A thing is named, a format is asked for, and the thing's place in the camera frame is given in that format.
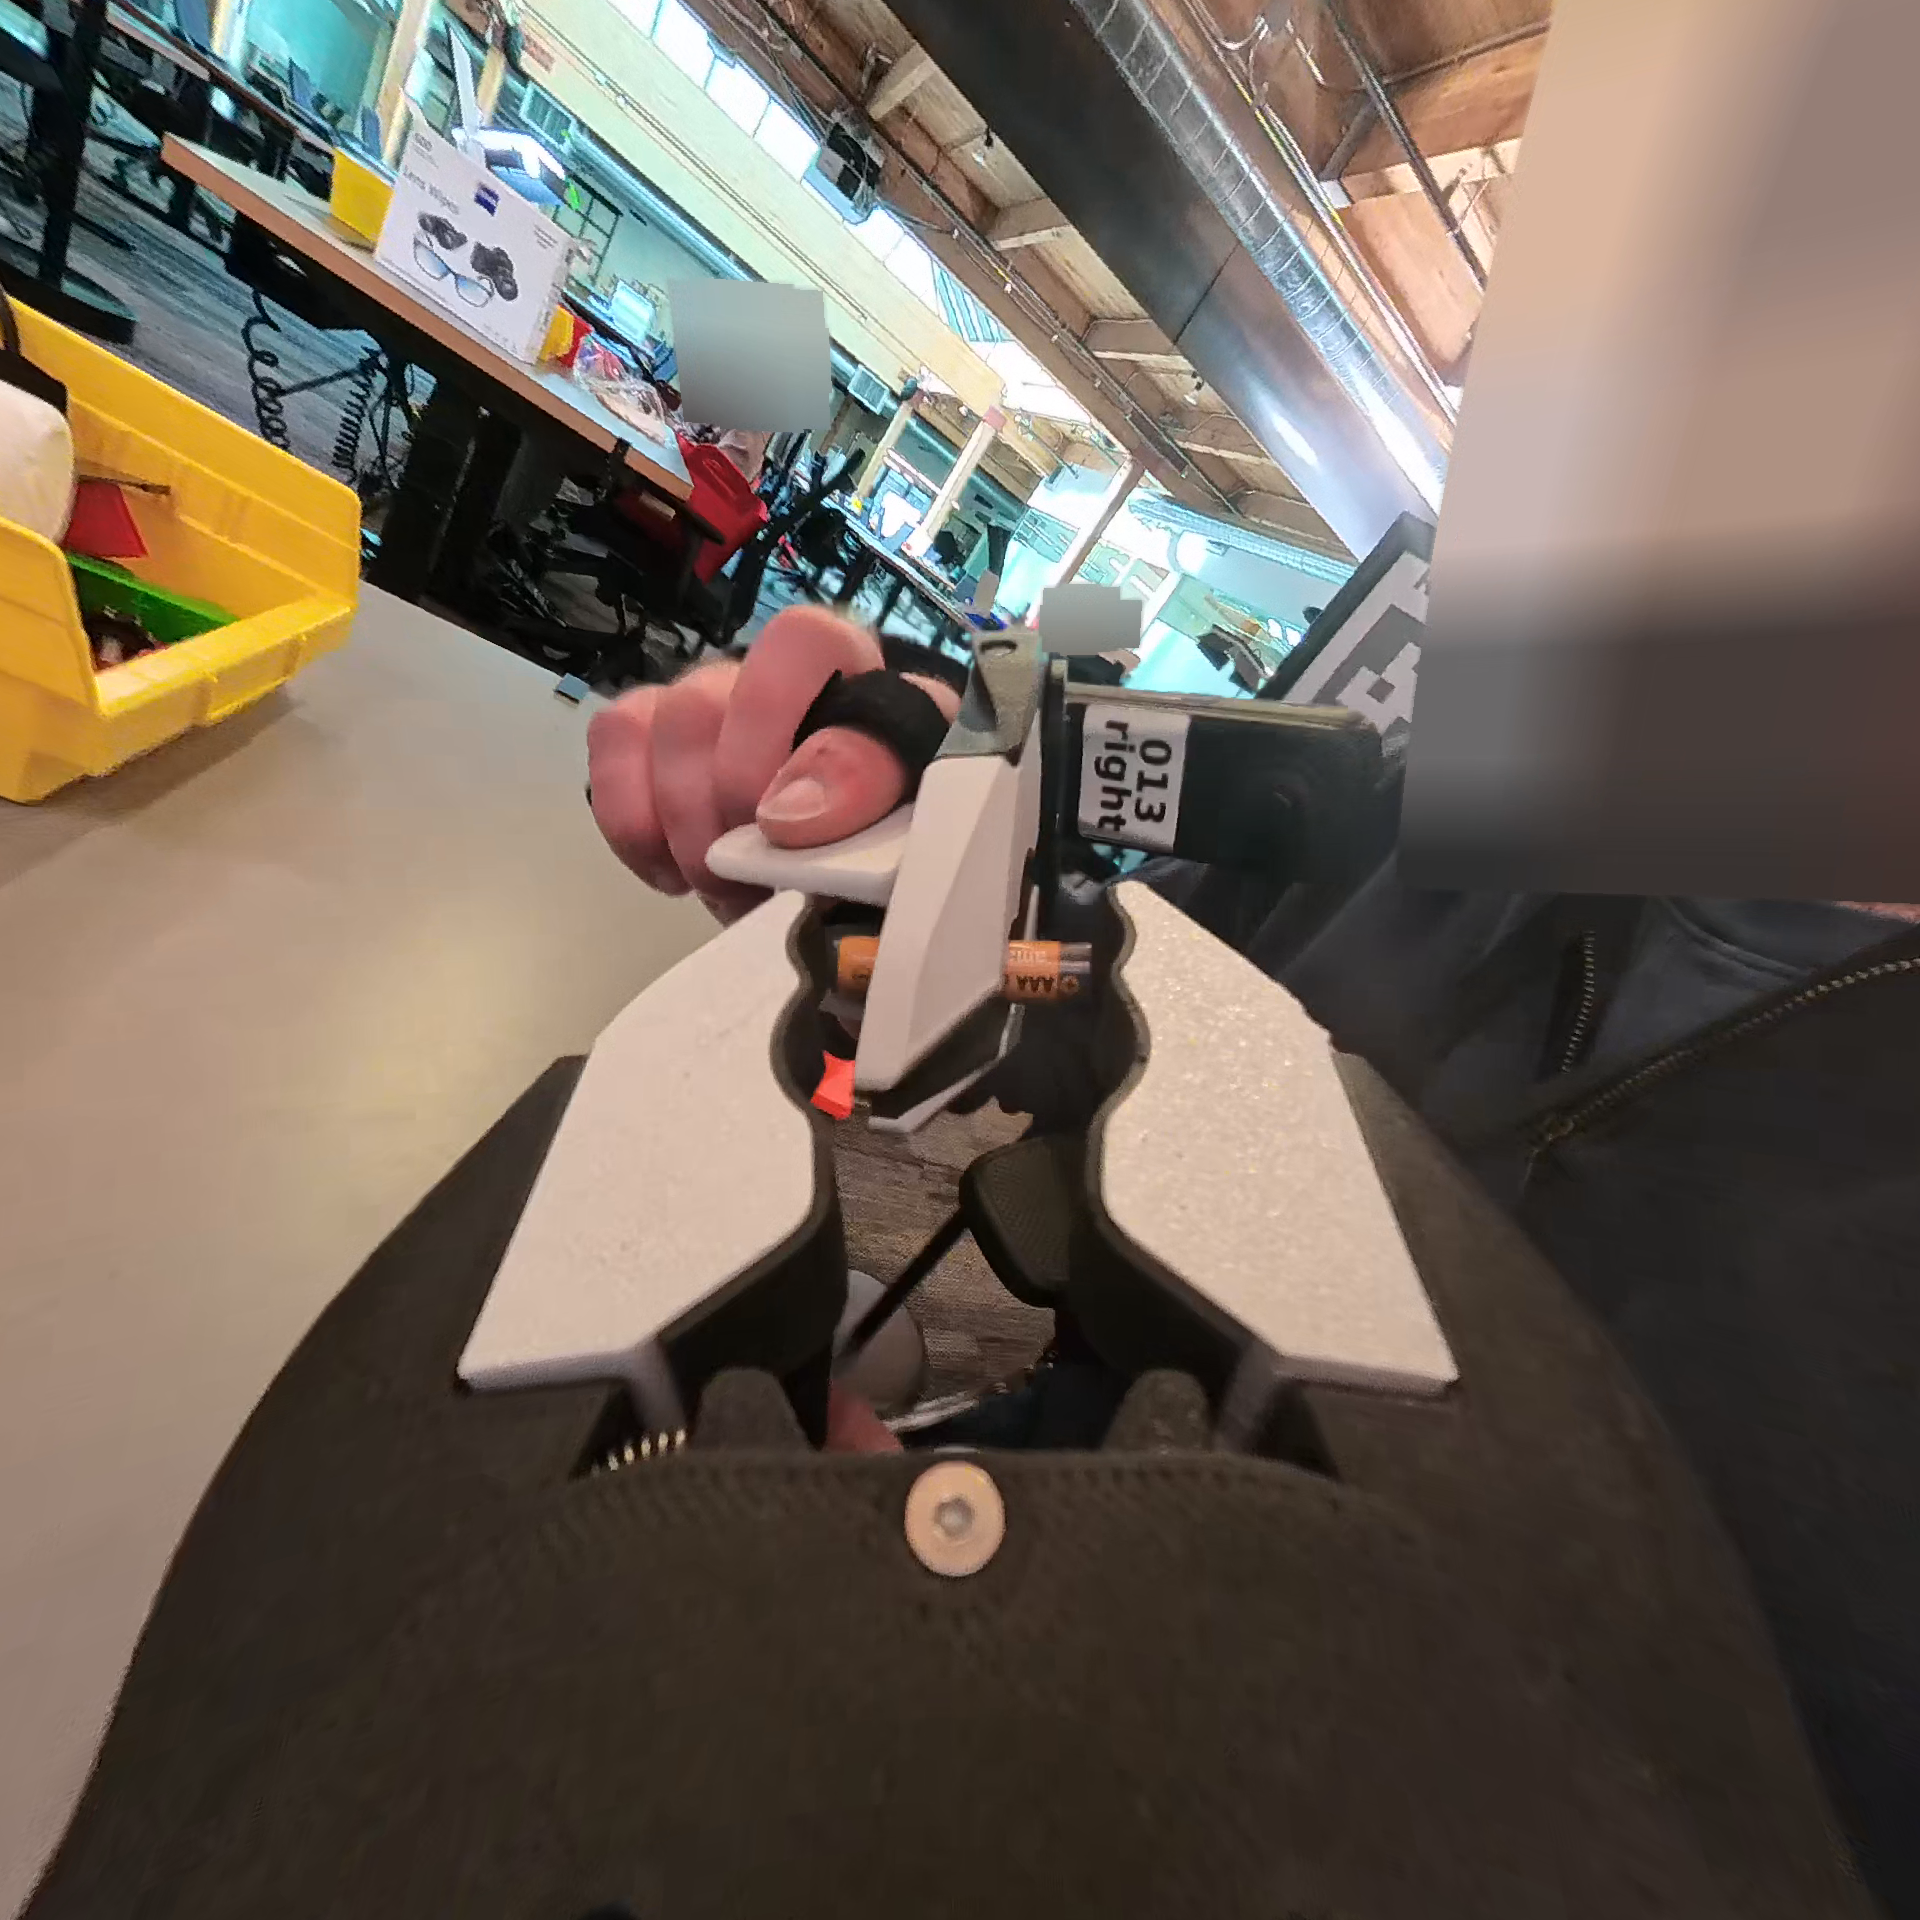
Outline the black mesh chair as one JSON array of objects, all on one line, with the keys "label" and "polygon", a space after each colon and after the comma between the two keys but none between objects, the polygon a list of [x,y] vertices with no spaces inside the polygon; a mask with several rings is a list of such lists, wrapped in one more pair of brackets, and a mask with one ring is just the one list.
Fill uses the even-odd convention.
[{"label": "black mesh chair", "polygon": [[1066,1307],[1085,1211],[1085,1134],[1024,1134],[977,1160],[957,1210],[996,1282],[1022,1305]]}]

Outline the red block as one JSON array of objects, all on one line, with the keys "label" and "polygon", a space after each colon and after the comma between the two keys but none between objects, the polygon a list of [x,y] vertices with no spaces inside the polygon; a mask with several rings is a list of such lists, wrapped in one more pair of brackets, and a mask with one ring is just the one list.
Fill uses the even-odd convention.
[{"label": "red block", "polygon": [[130,566],[150,553],[129,492],[90,474],[78,478],[61,550],[68,559],[101,566]]}]

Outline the green block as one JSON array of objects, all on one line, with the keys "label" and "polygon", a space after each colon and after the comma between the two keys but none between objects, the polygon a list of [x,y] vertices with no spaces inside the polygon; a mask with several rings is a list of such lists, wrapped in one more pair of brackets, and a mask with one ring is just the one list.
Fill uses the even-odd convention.
[{"label": "green block", "polygon": [[117,562],[68,556],[66,566],[98,667],[122,665],[234,625],[225,608],[147,583]]}]

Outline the wooden table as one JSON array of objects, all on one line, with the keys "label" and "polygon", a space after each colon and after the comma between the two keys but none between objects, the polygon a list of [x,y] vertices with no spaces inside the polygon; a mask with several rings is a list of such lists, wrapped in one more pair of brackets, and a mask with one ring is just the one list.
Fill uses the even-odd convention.
[{"label": "wooden table", "polygon": [[691,508],[676,448],[652,448],[578,382],[524,366],[450,314],[419,298],[345,240],[324,203],[301,188],[166,136],[161,161],[234,214],[228,259],[265,300],[310,321],[315,302],[370,337],[398,368],[421,368],[434,391],[400,472],[368,583],[408,603],[474,607],[496,504],[529,436],[563,443],[568,472],[603,490],[636,490],[685,527],[678,587],[713,536]]}]

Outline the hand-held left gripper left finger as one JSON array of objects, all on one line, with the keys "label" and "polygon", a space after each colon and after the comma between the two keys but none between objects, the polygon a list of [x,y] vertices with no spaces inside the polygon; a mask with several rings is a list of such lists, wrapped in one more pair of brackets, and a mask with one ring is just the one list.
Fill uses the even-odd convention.
[{"label": "hand-held left gripper left finger", "polygon": [[810,1009],[806,902],[761,903],[592,1043],[461,1352],[474,1391],[618,1384],[697,1399],[813,1355],[844,1275],[722,1328],[830,1225],[826,1126],[786,1054]]}]

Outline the framed tag sign board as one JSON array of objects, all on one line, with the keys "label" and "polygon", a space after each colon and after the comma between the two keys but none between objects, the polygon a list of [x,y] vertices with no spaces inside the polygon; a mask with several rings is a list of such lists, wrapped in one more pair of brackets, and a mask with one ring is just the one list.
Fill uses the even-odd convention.
[{"label": "framed tag sign board", "polygon": [[1401,514],[1261,683],[1272,704],[1338,706],[1405,748],[1427,641],[1434,523]]}]

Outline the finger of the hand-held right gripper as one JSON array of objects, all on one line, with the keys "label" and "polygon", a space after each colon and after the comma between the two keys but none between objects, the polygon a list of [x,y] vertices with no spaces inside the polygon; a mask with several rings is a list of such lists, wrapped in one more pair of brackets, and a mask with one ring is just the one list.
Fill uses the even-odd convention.
[{"label": "finger of the hand-held right gripper", "polygon": [[892,1136],[956,1107],[1019,1039],[1003,975],[1040,840],[1040,754],[942,758],[910,812],[854,1044],[854,1095]]}]

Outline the white roll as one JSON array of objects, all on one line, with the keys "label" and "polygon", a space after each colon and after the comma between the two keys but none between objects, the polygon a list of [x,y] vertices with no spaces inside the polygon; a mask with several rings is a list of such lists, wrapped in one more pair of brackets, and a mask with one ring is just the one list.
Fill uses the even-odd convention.
[{"label": "white roll", "polygon": [[3,522],[65,544],[78,496],[78,452],[65,398],[3,382]]}]

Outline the white printed box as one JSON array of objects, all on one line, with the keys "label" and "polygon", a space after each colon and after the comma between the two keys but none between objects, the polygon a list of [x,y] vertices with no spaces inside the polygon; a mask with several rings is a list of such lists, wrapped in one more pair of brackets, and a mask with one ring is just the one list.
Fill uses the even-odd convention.
[{"label": "white printed box", "polygon": [[414,298],[524,366],[545,360],[571,260],[570,236],[507,179],[414,124],[376,264]]}]

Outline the yellow bin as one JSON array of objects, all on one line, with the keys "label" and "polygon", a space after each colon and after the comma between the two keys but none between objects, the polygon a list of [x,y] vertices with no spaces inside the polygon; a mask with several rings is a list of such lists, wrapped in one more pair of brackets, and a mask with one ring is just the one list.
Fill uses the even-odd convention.
[{"label": "yellow bin", "polygon": [[355,494],[114,353],[5,300],[5,379],[65,398],[78,476],[129,492],[138,579],[234,625],[98,667],[66,553],[3,522],[3,793],[32,806],[210,730],[338,650],[360,593]]}]

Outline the black support post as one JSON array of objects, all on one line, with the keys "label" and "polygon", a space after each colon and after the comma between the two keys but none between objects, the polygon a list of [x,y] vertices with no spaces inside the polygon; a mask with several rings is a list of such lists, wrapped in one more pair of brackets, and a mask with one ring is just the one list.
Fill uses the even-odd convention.
[{"label": "black support post", "polygon": [[90,130],[90,105],[98,74],[98,58],[107,30],[107,2],[68,7],[65,54],[58,63],[37,55],[24,40],[5,33],[3,72],[24,84],[34,102],[53,103],[53,171],[41,185],[41,228],[34,248],[5,240],[5,291],[41,315],[109,346],[133,346],[138,319],[120,298],[84,274],[68,271],[68,242],[78,220],[82,153]]}]

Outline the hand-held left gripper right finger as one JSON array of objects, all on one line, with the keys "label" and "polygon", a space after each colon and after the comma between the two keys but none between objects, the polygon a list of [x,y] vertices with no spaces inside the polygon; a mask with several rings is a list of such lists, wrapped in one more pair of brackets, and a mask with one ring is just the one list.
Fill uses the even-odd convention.
[{"label": "hand-held left gripper right finger", "polygon": [[1457,1360],[1328,1033],[1149,887],[1112,889],[1073,1318],[1113,1370],[1438,1399]]}]

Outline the orange AAA battery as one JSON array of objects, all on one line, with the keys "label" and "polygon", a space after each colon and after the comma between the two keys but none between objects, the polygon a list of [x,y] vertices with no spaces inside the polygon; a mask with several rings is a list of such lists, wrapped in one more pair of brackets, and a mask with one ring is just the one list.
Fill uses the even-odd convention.
[{"label": "orange AAA battery", "polygon": [[[833,993],[865,1002],[878,964],[881,937],[836,930],[830,937]],[[1094,978],[1090,944],[1014,943],[1006,946],[998,996],[1006,1002],[1066,1002]]]}]

